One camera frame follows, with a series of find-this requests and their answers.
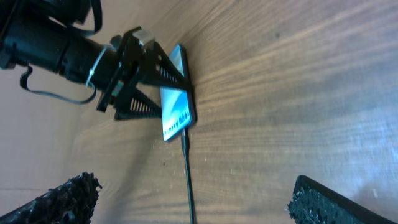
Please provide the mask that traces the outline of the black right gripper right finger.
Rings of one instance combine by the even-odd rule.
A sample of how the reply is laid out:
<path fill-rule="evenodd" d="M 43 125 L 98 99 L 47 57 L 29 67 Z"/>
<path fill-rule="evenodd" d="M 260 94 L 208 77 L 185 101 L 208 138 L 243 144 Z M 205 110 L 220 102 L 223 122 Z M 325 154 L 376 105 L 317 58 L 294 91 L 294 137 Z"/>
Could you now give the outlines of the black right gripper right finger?
<path fill-rule="evenodd" d="M 396 224 L 306 175 L 297 177 L 287 211 L 295 223 Z"/>

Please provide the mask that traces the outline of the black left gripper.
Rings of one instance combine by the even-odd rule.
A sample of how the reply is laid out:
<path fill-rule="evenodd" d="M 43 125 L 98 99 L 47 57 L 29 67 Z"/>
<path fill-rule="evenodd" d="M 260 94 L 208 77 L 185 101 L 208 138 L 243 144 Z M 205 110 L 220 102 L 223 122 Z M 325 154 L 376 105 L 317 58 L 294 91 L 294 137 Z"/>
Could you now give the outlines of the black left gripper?
<path fill-rule="evenodd" d="M 164 88 L 191 91 L 192 84 L 169 59 L 159 43 L 149 48 L 139 45 L 133 36 L 140 26 L 115 36 L 111 43 L 119 56 L 116 69 L 100 96 L 96 109 L 105 112 L 108 106 L 115 109 L 114 120 L 161 118 L 161 108 L 137 89 L 139 82 Z"/>

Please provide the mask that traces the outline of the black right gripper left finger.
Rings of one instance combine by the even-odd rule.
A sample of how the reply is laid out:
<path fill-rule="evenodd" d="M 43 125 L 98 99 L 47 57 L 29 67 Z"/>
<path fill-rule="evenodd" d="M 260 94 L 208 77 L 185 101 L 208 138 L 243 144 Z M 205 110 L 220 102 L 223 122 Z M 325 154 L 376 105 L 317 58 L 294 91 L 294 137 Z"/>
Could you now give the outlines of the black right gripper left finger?
<path fill-rule="evenodd" d="M 102 186 L 83 172 L 1 216 L 1 223 L 91 223 Z"/>

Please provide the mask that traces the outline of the Samsung Galaxy smartphone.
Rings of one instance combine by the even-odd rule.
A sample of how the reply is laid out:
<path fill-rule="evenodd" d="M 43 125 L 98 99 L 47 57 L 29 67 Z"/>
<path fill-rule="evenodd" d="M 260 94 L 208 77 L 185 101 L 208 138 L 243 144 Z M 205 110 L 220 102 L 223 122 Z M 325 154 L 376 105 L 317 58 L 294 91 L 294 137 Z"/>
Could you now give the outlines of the Samsung Galaxy smartphone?
<path fill-rule="evenodd" d="M 185 47 L 175 46 L 169 59 L 177 70 L 191 81 L 188 57 Z M 185 90 L 161 88 L 162 136 L 165 142 L 177 137 L 185 128 L 192 127 L 197 121 L 193 93 Z"/>

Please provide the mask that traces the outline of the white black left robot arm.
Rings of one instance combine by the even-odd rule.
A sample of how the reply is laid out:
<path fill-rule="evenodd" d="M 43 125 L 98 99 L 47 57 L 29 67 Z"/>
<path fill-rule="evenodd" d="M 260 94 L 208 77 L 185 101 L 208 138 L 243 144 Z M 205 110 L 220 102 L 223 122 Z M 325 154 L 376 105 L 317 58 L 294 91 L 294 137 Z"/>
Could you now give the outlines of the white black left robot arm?
<path fill-rule="evenodd" d="M 191 91 L 162 47 L 136 27 L 114 36 L 109 45 L 91 39 L 103 26 L 100 1 L 1 2 L 1 68 L 26 68 L 20 86 L 28 87 L 34 67 L 93 89 L 97 110 L 112 106 L 116 120 L 159 118 L 161 108 L 139 83 Z"/>

